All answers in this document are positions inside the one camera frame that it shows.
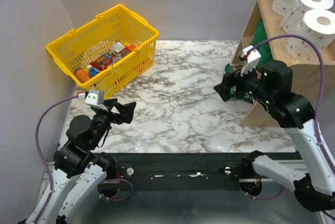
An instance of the yellow basket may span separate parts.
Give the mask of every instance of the yellow basket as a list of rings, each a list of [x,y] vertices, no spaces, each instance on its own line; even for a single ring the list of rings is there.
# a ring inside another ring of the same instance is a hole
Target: yellow basket
[[[82,89],[99,89],[105,92],[105,98],[109,98],[153,65],[158,36],[158,31],[144,18],[119,4],[49,43],[47,51],[58,67]],[[80,68],[87,71],[87,65],[106,53],[116,41],[125,45],[132,43],[136,48],[86,83],[81,83],[74,72]]]

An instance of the green cloth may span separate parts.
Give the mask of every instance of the green cloth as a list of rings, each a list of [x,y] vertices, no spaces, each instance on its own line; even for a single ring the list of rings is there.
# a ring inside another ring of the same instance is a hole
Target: green cloth
[[[232,72],[234,72],[234,71],[236,71],[236,70],[238,70],[238,69],[241,69],[241,68],[242,68],[242,66],[231,66],[230,63],[228,63],[228,64],[226,65],[226,67],[225,67],[225,72],[226,72],[226,73],[232,73]],[[229,93],[229,95],[230,95],[230,98],[236,98],[236,86],[230,88],[230,93]],[[239,99],[240,99],[240,100],[243,100],[243,101],[245,101],[245,102],[247,102],[247,103],[249,103],[249,104],[253,104],[253,101],[252,101],[252,99],[249,97],[248,94],[245,94],[244,97],[239,98]]]
[[[266,31],[265,31],[265,27],[264,27],[264,22],[260,21],[257,24],[255,33],[253,35],[253,39],[251,42],[251,45],[256,45],[264,40],[267,39],[266,36]],[[272,53],[271,53],[271,49],[270,49],[270,45],[268,43],[262,45],[260,48],[258,48],[259,53],[261,54],[261,59],[257,64],[257,69],[258,70],[262,70],[263,68],[263,63],[265,63],[268,60],[272,60]]]

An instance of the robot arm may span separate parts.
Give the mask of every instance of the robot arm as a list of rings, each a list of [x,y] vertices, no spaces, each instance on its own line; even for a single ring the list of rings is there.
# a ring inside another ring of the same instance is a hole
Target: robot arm
[[[69,140],[54,157],[51,196],[49,186],[31,216],[19,223],[67,223],[71,211],[106,178],[107,173],[116,174],[116,160],[105,153],[93,154],[91,151],[111,129],[111,124],[131,123],[136,103],[121,105],[116,98],[104,100],[104,92],[96,90],[79,94],[79,99],[85,99],[96,114],[92,120],[86,115],[72,119],[66,132]],[[114,107],[119,113],[111,111]],[[89,173],[85,173],[77,183],[90,162],[93,165],[88,168]]]
[[[265,62],[258,79],[255,66],[261,56],[256,50],[247,53],[248,50],[244,49],[240,57],[247,61],[242,70],[225,74],[222,83],[214,89],[224,101],[230,99],[229,90],[234,86],[237,98],[248,94],[258,101],[291,137],[309,173],[289,169],[258,151],[244,157],[242,171],[249,175],[264,175],[278,182],[294,192],[300,204],[310,211],[334,209],[335,175],[321,151],[321,145],[331,162],[335,161],[323,137],[322,143],[316,139],[312,105],[305,97],[291,92],[293,73],[284,62]]]

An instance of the wooden stand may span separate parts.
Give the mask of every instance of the wooden stand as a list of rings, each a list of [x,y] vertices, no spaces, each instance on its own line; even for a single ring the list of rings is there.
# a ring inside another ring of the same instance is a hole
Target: wooden stand
[[[238,53],[251,44],[257,24],[263,20],[268,38],[285,34],[279,25],[284,18],[272,9],[273,0],[257,0],[248,24],[237,47],[231,64],[243,65]],[[273,59],[281,60],[293,70],[292,91],[307,97],[312,103],[316,101],[320,88],[320,65],[318,59],[298,60],[293,58],[285,49],[287,38],[270,42]],[[322,52],[326,70],[325,91],[335,83],[335,41]],[[241,126],[279,127],[278,123],[256,101],[242,119]]]

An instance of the white marble surface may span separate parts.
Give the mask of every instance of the white marble surface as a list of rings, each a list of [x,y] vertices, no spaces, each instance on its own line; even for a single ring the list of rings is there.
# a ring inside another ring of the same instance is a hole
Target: white marble surface
[[[155,63],[113,97],[137,102],[130,125],[112,125],[96,152],[294,152],[282,129],[240,127],[251,108],[224,103],[213,90],[237,46],[236,41],[158,41]],[[92,110],[72,101],[60,146],[73,117]]]

